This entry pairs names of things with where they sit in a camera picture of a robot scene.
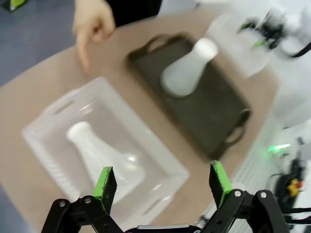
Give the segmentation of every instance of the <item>white plastic tray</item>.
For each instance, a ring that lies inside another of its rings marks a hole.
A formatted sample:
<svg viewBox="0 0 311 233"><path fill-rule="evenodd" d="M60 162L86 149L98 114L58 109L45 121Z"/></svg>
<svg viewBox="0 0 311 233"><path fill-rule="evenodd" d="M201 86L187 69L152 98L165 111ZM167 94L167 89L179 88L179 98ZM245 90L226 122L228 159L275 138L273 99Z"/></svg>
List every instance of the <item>white plastic tray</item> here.
<svg viewBox="0 0 311 233"><path fill-rule="evenodd" d="M97 136L120 151L135 155L144 180L114 203L111 216L123 230L149 224L173 199L188 171L142 122L109 82L97 78L47 107L23 130L35 156L68 199L93 189L86 168L66 131L87 121Z"/></svg>

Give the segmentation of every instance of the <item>human hand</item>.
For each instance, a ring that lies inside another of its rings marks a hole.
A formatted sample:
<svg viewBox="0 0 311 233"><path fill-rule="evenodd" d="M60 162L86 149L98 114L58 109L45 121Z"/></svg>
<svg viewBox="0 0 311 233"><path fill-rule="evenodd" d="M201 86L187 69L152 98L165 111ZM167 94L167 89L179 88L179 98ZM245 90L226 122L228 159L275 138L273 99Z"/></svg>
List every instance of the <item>human hand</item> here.
<svg viewBox="0 0 311 233"><path fill-rule="evenodd" d="M79 59L85 72L90 62L87 54L89 42L100 43L108 38L115 29L115 21L109 4L103 0L75 0L73 34Z"/></svg>

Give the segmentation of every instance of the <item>black tray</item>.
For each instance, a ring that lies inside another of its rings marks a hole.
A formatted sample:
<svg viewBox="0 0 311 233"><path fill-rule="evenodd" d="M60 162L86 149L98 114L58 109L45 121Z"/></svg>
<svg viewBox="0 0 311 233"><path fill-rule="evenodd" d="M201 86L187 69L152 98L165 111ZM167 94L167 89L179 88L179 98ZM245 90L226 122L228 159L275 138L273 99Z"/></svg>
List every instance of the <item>black tray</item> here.
<svg viewBox="0 0 311 233"><path fill-rule="evenodd" d="M155 42L161 42L162 45L152 50ZM251 110L213 60L207 64L198 87L190 95L174 98L162 89L162 71L189 53L193 45L193 40L184 34L172 37L159 35L142 48L131 52L128 60L161 98L175 121L191 135L204 153L211 159L219 159L228 147L242 138ZM226 142L237 127L242 127L240 135L235 140Z"/></svg>

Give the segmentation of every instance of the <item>tan table surface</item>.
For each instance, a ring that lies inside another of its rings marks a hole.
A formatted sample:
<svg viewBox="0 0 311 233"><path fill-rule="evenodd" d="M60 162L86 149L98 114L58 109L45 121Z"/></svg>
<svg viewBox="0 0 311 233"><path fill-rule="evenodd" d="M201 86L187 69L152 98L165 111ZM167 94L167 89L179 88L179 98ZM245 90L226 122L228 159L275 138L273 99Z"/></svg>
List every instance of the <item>tan table surface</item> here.
<svg viewBox="0 0 311 233"><path fill-rule="evenodd" d="M202 214L212 201L208 186L209 160L204 159L201 151L170 120L156 97L150 94L149 87L138 82L124 58L160 33L184 31L199 39L213 18L213 12L197 9L134 23L117 29L103 44L90 47L92 70L88 75L80 68L75 48L69 48L1 87L1 184L15 207L36 230L41 230L52 202L64 195L34 157L21 131L56 99L99 76L110 81L191 173L172 203L153 223L193 223ZM245 136L221 159L228 175L231 175L255 141L278 84L266 70L250 79L242 79L221 53L215 59L253 108Z"/></svg>

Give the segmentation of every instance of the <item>translucent plastic bin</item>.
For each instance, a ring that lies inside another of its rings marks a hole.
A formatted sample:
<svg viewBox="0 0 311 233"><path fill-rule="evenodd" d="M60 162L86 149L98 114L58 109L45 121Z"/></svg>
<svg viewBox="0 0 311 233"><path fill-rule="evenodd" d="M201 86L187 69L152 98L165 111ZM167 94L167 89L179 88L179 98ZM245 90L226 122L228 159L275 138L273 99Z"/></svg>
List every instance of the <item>translucent plastic bin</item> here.
<svg viewBox="0 0 311 233"><path fill-rule="evenodd" d="M228 55L241 75L248 78L267 66L270 55L264 47L253 48L256 42L262 40L257 32L247 30L237 33L246 19L229 8L211 23L206 36Z"/></svg>
<svg viewBox="0 0 311 233"><path fill-rule="evenodd" d="M134 155L133 162L144 170L142 182L113 204L111 216L123 230L149 224L172 201L188 171L109 82L97 78L57 100L23 130L34 155L70 201L93 189L78 150L66 139L66 131L81 121L124 156Z"/></svg>

